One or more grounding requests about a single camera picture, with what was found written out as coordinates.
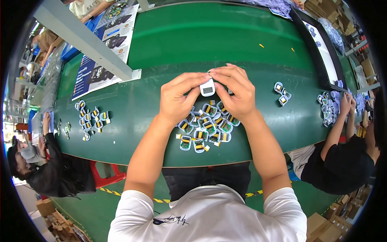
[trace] hand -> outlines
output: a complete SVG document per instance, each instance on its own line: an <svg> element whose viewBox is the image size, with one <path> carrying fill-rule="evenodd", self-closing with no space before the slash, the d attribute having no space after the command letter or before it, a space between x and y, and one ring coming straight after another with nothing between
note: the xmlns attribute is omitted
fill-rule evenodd
<svg viewBox="0 0 387 242"><path fill-rule="evenodd" d="M89 16L89 15L86 15L86 16L83 17L80 21L81 21L82 23L86 23L87 21L89 21L89 19L90 19L90 16Z"/></svg>
<svg viewBox="0 0 387 242"><path fill-rule="evenodd" d="M350 115L355 114L355 109L356 109L356 101L355 99L351 96L351 109L349 110Z"/></svg>
<svg viewBox="0 0 387 242"><path fill-rule="evenodd" d="M304 10L305 4L301 0L291 0L297 7Z"/></svg>
<svg viewBox="0 0 387 242"><path fill-rule="evenodd" d="M255 87L247 77L245 70L233 64L210 70L213 79L227 86L233 91L230 96L220 83L215 82L215 90L224 107L242 123L248 120L250 114L257 110L255 107Z"/></svg>
<svg viewBox="0 0 387 242"><path fill-rule="evenodd" d="M347 115L351 110L351 98L352 96L349 93L344 93L340 101L340 114Z"/></svg>
<svg viewBox="0 0 387 242"><path fill-rule="evenodd" d="M49 127L50 127L50 114L48 112L46 112L44 117L43 117L43 133L44 133L44 135L48 134Z"/></svg>
<svg viewBox="0 0 387 242"><path fill-rule="evenodd" d="M46 139L45 139L44 135L42 135L42 136L39 138L38 148L39 148L40 154L41 154L42 156L46 156L46 154L45 154Z"/></svg>
<svg viewBox="0 0 387 242"><path fill-rule="evenodd" d="M200 94L199 85L206 83L210 78L208 73L183 73L164 84L161 87L159 117L170 127L185 119ZM191 91L188 96L184 96L189 90Z"/></svg>
<svg viewBox="0 0 387 242"><path fill-rule="evenodd" d="M47 59L44 58L44 59L40 62L40 66L41 66L41 67L44 67L45 64L46 64L46 62L47 62Z"/></svg>

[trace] chair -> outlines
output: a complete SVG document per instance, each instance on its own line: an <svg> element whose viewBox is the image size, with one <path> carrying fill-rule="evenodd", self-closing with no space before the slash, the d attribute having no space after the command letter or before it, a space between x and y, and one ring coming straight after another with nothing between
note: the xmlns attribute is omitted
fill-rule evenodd
<svg viewBox="0 0 387 242"><path fill-rule="evenodd" d="M109 178L101 178L99 176L98 171L97 171L96 163L97 163L97 161L92 161L92 160L90 161L90 168L91 168L91 171L93 173L96 188L101 188L101 187L119 182L119 181L126 178L126 173L120 172L118 170L118 165L115 165L115 164L110 164L111 168L114 171L114 176L109 177Z"/></svg>

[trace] white t-shirt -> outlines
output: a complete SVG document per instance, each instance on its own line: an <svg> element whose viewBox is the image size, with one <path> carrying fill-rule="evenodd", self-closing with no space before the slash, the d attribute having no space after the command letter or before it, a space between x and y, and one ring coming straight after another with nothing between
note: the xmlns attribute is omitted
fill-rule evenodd
<svg viewBox="0 0 387 242"><path fill-rule="evenodd" d="M142 192L122 193L108 242L289 241L305 242L307 217L290 187L272 193L264 214L249 208L225 185L201 186L153 218L153 202Z"/></svg>
<svg viewBox="0 0 387 242"><path fill-rule="evenodd" d="M94 8L96 8L101 2L112 2L115 0L83 0L70 3L70 11L78 17L78 19L83 19L86 15L91 13Z"/></svg>

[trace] product flyer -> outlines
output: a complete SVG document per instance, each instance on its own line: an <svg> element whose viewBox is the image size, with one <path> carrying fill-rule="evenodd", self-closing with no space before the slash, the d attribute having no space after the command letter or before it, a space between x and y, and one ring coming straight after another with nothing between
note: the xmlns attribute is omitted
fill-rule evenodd
<svg viewBox="0 0 387 242"><path fill-rule="evenodd" d="M94 34L105 43L122 61L128 60L130 43L132 42L134 21L139 5L126 15L94 31ZM75 81L72 101L92 91L122 81L101 65L83 55Z"/></svg>

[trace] plastic bag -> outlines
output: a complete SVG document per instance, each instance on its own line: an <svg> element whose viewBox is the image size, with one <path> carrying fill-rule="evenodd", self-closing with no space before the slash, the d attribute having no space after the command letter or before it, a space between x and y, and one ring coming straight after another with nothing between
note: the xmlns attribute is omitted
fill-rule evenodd
<svg viewBox="0 0 387 242"><path fill-rule="evenodd" d="M318 21L319 23L321 23L321 25L324 27L325 31L327 32L333 46L343 55L344 43L342 41L340 33L335 28L333 28L332 24L329 22L328 19L319 18Z"/></svg>

